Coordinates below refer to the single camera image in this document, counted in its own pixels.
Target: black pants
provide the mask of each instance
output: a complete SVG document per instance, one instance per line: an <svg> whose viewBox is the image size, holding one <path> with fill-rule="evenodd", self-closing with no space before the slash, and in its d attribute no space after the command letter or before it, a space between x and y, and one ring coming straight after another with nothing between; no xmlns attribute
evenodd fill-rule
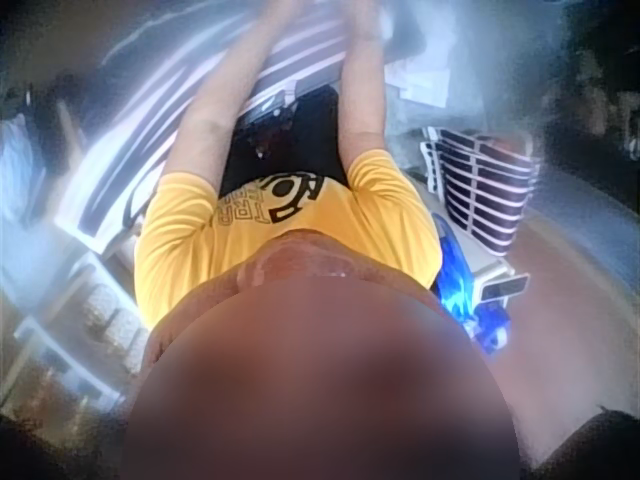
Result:
<svg viewBox="0 0 640 480"><path fill-rule="evenodd" d="M259 149L264 150L262 157ZM295 111L238 132L229 151L220 197L260 178L296 172L332 178L349 187L338 154L338 94L331 87L304 95Z"/></svg>

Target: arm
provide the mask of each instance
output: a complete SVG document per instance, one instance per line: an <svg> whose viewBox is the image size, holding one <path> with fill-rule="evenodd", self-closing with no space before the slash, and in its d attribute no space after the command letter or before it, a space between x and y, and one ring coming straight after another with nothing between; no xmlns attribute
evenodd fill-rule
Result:
<svg viewBox="0 0 640 480"><path fill-rule="evenodd" d="M191 173L220 191L238 116L281 32L302 5L271 0L256 25L227 52L187 110L164 175Z"/></svg>
<svg viewBox="0 0 640 480"><path fill-rule="evenodd" d="M348 174L363 153L384 149L384 52L377 0L348 0L352 40L342 72L338 141Z"/></svg>

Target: wooden floor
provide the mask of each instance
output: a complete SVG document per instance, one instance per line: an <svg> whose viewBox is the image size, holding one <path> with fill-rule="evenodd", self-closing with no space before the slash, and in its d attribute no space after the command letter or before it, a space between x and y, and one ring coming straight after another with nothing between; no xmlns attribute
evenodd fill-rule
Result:
<svg viewBox="0 0 640 480"><path fill-rule="evenodd" d="M523 225L509 259L531 273L509 306L512 334L490 360L532 460L601 407L640 414L638 302L549 223Z"/></svg>

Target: black and white striped fabric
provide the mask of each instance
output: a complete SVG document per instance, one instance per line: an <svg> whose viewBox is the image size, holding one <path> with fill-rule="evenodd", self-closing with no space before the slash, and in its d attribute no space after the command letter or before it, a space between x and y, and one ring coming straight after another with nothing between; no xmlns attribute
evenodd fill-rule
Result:
<svg viewBox="0 0 640 480"><path fill-rule="evenodd" d="M540 162L495 139L427 128L421 144L429 191L458 226L490 253L505 256L535 189Z"/></svg>
<svg viewBox="0 0 640 480"><path fill-rule="evenodd" d="M105 61L117 63L123 50L151 34L155 44L166 45L162 31L167 32L164 37L169 35L172 22L182 22L184 35L185 16L202 15L207 3L202 5L147 22ZM236 10L217 22L194 24L202 30L191 32L182 44L173 44L172 52L167 52L144 84L129 95L114 119L99 129L101 135L92 143L61 203L56 223L97 253L103 253L148 205L182 115L206 75L251 27L252 20L249 14ZM397 40L388 45L397 49ZM346 47L346 30L337 6L313 5L274 48L239 125L251 124L297 97L337 81ZM398 58L393 55L389 60Z"/></svg>

